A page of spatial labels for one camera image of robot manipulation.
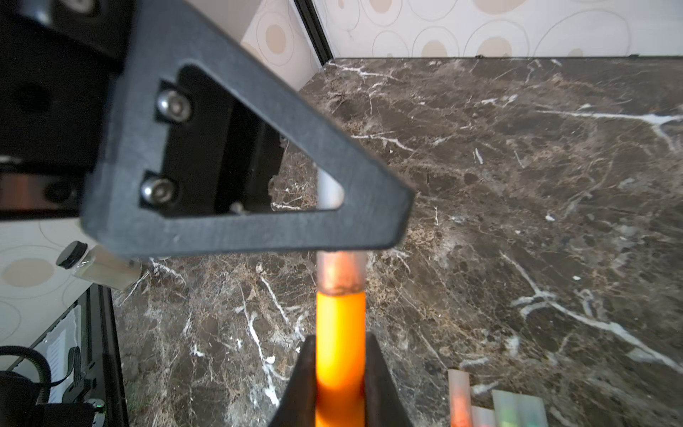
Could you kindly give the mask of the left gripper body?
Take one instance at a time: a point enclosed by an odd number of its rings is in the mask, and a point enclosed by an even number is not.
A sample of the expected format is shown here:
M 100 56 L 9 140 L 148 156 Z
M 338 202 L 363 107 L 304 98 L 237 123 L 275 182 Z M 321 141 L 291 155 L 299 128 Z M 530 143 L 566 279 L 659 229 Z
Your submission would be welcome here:
M 80 217 L 140 1 L 1 5 L 1 217 Z

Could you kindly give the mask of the orange highlighter pen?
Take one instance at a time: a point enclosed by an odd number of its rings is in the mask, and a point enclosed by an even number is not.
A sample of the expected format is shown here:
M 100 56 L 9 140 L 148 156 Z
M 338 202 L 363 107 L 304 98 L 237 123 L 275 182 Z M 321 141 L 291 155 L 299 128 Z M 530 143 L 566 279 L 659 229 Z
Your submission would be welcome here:
M 318 252 L 316 426 L 365 424 L 366 253 Z
M 471 386 L 467 372 L 448 370 L 449 412 L 451 427 L 472 427 Z

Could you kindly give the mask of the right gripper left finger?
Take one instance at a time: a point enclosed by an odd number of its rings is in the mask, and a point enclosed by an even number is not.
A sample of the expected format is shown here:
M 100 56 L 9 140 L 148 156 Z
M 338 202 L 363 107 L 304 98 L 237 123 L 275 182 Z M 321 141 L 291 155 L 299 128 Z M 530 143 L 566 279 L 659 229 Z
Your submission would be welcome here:
M 315 425 L 316 336 L 306 336 L 270 427 Z

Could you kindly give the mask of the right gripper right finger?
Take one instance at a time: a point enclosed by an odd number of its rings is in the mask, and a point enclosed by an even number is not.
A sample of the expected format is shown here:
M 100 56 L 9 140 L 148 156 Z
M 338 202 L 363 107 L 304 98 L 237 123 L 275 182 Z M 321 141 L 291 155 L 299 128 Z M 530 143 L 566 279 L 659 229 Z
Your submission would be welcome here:
M 366 426 L 413 426 L 400 400 L 380 344 L 372 333 L 366 334 L 364 393 Z

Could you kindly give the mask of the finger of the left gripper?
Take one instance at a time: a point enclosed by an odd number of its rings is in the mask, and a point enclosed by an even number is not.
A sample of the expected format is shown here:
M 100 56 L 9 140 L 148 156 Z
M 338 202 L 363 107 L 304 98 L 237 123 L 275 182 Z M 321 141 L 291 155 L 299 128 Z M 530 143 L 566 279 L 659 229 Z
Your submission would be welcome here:
M 414 191 L 183 1 L 135 5 L 105 130 L 81 224 L 119 254 L 384 249 L 407 228 Z M 341 206 L 271 208 L 283 141 Z

